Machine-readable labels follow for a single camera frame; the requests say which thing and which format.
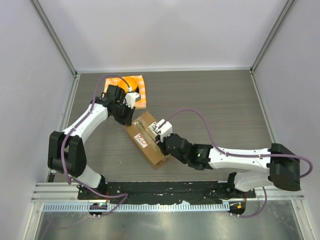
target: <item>sticker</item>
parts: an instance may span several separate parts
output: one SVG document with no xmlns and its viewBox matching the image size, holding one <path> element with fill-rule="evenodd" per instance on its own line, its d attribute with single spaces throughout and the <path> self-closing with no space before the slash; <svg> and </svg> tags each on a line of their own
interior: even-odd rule
<svg viewBox="0 0 320 240">
<path fill-rule="evenodd" d="M 141 133 L 138 133 L 137 135 L 135 135 L 134 139 L 141 145 L 142 148 L 145 148 L 146 146 L 148 146 L 148 144 L 146 143 Z"/>
<path fill-rule="evenodd" d="M 157 123 L 154 121 L 153 123 L 151 123 L 151 125 L 149 126 L 149 128 L 150 128 L 152 131 L 155 131 L 156 125 L 157 125 Z"/>
</svg>

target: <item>gray wooden tabletop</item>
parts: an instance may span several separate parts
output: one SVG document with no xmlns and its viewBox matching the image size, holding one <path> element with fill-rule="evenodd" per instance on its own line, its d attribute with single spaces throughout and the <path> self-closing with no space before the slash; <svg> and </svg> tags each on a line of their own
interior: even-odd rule
<svg viewBox="0 0 320 240">
<path fill-rule="evenodd" d="M 142 75 L 147 108 L 165 119 L 181 108 L 200 111 L 219 146 L 231 149 L 269 148 L 271 139 L 248 70 L 125 72 L 118 76 Z M 90 104 L 101 73 L 81 74 L 69 124 Z M 202 120 L 193 112 L 181 112 L 171 121 L 173 131 L 191 143 L 210 144 Z M 125 127 L 112 117 L 100 124 L 85 143 L 87 164 L 107 181 L 197 181 L 225 180 L 234 169 L 194 170 L 172 159 L 153 170 Z M 55 182 L 64 182 L 57 174 Z"/>
</svg>

